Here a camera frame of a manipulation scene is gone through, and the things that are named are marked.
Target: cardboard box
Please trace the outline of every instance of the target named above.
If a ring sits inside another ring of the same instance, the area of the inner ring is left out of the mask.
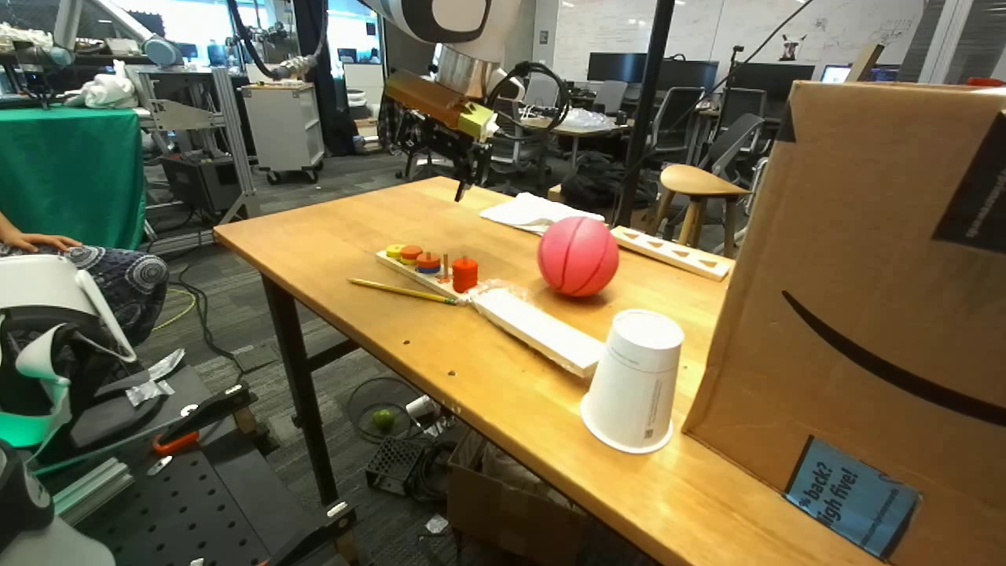
[[[574,566],[588,515],[477,435],[466,435],[447,476],[449,526],[516,561]]]
[[[1006,90],[795,86],[686,430],[918,495],[893,564],[1006,561]]]

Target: wooden table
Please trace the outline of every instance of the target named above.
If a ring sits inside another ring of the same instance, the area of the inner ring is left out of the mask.
[[[562,303],[538,277],[538,240],[477,216],[504,199],[471,189],[464,201],[453,201],[453,179],[424,179],[216,226],[222,241],[266,277],[291,386],[326,504],[336,491],[318,423],[316,362],[304,354],[295,303],[415,382],[661,564],[873,564],[791,507],[784,495],[686,435],[676,435],[653,456],[627,456],[603,448],[580,419],[588,384],[511,340],[476,309],[349,282],[349,277],[407,282],[375,254],[394,241],[417,241],[477,257],[482,281],[521,289],[545,310],[598,340],[607,338],[609,318],[623,309],[665,310],[686,330],[674,407],[674,425],[678,429],[705,373],[726,282],[623,252],[619,275],[601,298]]]

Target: floor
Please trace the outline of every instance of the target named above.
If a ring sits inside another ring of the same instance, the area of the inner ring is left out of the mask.
[[[395,185],[403,155],[355,155],[332,156],[318,183],[291,179],[284,185],[262,183],[259,204],[266,215],[303,209],[316,201],[346,199],[384,185]],[[504,193],[536,189],[538,179],[508,179]],[[146,362],[168,354],[184,345],[188,353],[188,369],[209,384],[209,391],[224,391],[233,382],[246,382],[259,402],[253,412],[267,430],[267,461],[284,477],[291,495],[304,507],[318,507],[318,491],[312,466],[304,460],[304,444],[294,425],[294,402],[288,392],[288,373],[276,358],[276,340],[272,318],[266,310],[266,289],[259,275],[206,240],[206,246],[164,254],[172,270],[172,287],[168,293],[164,316],[149,344],[140,345]],[[341,344],[336,330],[320,324],[316,316],[303,310],[303,327],[307,338],[307,353]],[[457,553],[457,537],[428,535],[428,518],[445,514],[445,484],[431,476],[428,491],[401,497],[375,491],[369,484],[369,468],[377,466],[377,448],[363,438],[354,414],[354,401],[364,384],[401,382],[389,369],[364,353],[354,353],[316,373],[320,414],[326,423],[326,448],[333,456],[341,495],[355,507],[360,526],[354,541],[363,553],[363,564],[375,566],[428,566],[428,564],[513,564],[495,547],[466,544],[466,553]],[[649,564],[632,544],[591,526],[591,547],[580,564]]]

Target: amazon logo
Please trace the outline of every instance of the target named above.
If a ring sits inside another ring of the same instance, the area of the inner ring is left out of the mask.
[[[845,354],[852,364],[871,371],[873,376],[887,382],[891,386],[900,386],[918,401],[929,401],[940,408],[958,412],[967,419],[977,419],[997,429],[1006,429],[1006,408],[983,402],[977,396],[967,396],[958,391],[940,386],[937,382],[929,382],[879,353],[867,345],[848,340],[842,330],[830,327],[825,318],[819,318],[809,306],[801,306],[794,293],[784,293],[791,309],[839,354]]]

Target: wall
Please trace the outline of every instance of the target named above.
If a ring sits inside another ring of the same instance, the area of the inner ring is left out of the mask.
[[[815,0],[765,49],[781,61],[784,34],[804,37],[799,63],[852,63],[864,47],[883,45],[883,63],[900,63],[929,0]],[[565,80],[585,80],[591,49],[649,49],[653,0],[538,0],[538,14],[557,14],[551,47],[538,58]],[[676,0],[666,54],[729,63],[734,45],[748,58],[799,0]]]

